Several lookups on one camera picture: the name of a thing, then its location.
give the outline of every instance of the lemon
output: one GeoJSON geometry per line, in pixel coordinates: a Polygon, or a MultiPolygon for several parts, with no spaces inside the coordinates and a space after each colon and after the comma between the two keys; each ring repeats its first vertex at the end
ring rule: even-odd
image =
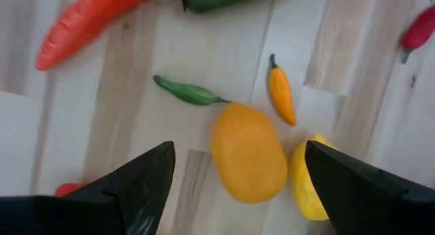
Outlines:
{"type": "MultiPolygon", "coordinates": [[[[336,149],[320,134],[315,135],[312,141],[318,141],[328,147],[336,149]]],[[[305,218],[312,221],[324,221],[328,219],[325,208],[320,202],[305,163],[305,148],[307,143],[302,143],[296,148],[289,163],[289,180],[292,195],[300,212],[305,218]]]]}

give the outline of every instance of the red object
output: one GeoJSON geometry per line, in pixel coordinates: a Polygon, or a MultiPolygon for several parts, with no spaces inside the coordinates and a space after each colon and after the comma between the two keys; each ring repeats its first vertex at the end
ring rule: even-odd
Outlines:
{"type": "Polygon", "coordinates": [[[60,198],[60,197],[66,196],[66,195],[74,192],[75,190],[77,190],[81,187],[83,187],[82,184],[76,184],[76,183],[62,184],[56,189],[56,192],[54,193],[54,195],[56,197],[60,198]]]}
{"type": "Polygon", "coordinates": [[[408,55],[428,41],[435,30],[435,5],[428,7],[414,20],[403,34],[400,42],[405,50],[402,62],[406,62],[408,55]]]}
{"type": "Polygon", "coordinates": [[[36,57],[35,66],[48,70],[97,38],[116,18],[146,0],[77,0],[58,17],[36,57]]]}

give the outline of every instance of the yellow mango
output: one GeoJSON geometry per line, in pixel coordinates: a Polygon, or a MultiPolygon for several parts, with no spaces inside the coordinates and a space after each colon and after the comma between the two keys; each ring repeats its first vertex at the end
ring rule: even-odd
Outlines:
{"type": "Polygon", "coordinates": [[[224,187],[238,201],[266,201],[287,181],[275,127],[250,106],[231,103],[225,108],[211,130],[211,155],[224,187]]]}
{"type": "MultiPolygon", "coordinates": [[[[323,136],[317,134],[312,138],[313,141],[323,143],[328,147],[336,149],[323,136]]],[[[293,156],[290,158],[289,164],[289,181],[290,188],[295,203],[298,205],[300,212],[305,218],[312,221],[327,220],[325,208],[320,202],[319,196],[314,189],[313,183],[308,172],[307,164],[305,163],[305,148],[307,143],[301,143],[293,156]]]]}

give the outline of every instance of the wooden floor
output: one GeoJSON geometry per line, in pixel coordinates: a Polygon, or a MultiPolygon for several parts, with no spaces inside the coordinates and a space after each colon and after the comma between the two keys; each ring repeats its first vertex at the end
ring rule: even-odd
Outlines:
{"type": "Polygon", "coordinates": [[[180,0],[152,0],[48,72],[33,58],[71,0],[13,1],[0,13],[14,24],[0,27],[0,195],[53,194],[172,140],[177,164],[159,235],[327,234],[328,222],[303,218],[288,186],[262,204],[234,201],[208,154],[224,105],[180,102],[154,74],[262,110],[287,155],[321,133],[351,156],[435,187],[435,41],[405,65],[397,49],[431,0],[252,0],[200,16],[180,0]],[[14,32],[20,24],[32,28],[14,32]],[[269,102],[271,53],[290,80],[296,127],[269,102]]]}

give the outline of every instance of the green chili pepper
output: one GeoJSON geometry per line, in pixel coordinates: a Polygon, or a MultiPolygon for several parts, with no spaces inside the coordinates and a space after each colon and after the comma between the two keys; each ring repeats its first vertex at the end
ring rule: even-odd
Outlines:
{"type": "Polygon", "coordinates": [[[225,99],[216,96],[209,90],[202,88],[200,86],[193,86],[188,84],[180,84],[175,82],[170,82],[169,80],[155,75],[153,76],[154,81],[161,88],[169,91],[177,98],[184,102],[191,103],[193,105],[210,105],[212,103],[231,103],[225,99]]]}

